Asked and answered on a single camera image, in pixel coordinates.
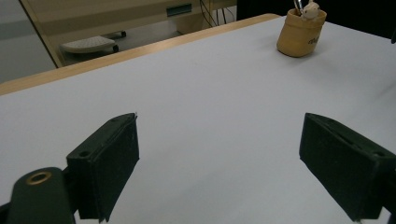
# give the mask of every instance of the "white table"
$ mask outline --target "white table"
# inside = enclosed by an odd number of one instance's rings
[[[105,121],[137,112],[141,160],[110,223],[352,223],[299,160],[304,113],[396,153],[396,48],[326,23],[315,53],[294,59],[276,50],[283,21],[1,96],[0,203],[20,176],[64,168]]]

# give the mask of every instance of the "wooden trim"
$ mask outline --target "wooden trim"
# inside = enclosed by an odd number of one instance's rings
[[[21,91],[35,86],[50,83],[67,77],[72,77],[94,69],[109,66],[114,63],[121,63],[133,58],[137,58],[150,53],[158,52],[164,49],[170,49],[175,46],[190,43],[195,40],[210,37],[212,35],[223,34],[232,30],[240,29],[263,21],[269,21],[278,18],[275,14],[264,14],[258,17],[250,18],[243,21],[236,21],[221,25],[218,27],[206,29],[189,35],[182,35],[175,38],[160,41],[154,44],[146,45],[136,49],[125,50],[116,54],[111,54],[102,58],[93,59],[84,63],[77,63],[66,67],[58,68],[48,72],[23,77],[0,84],[0,95]]]

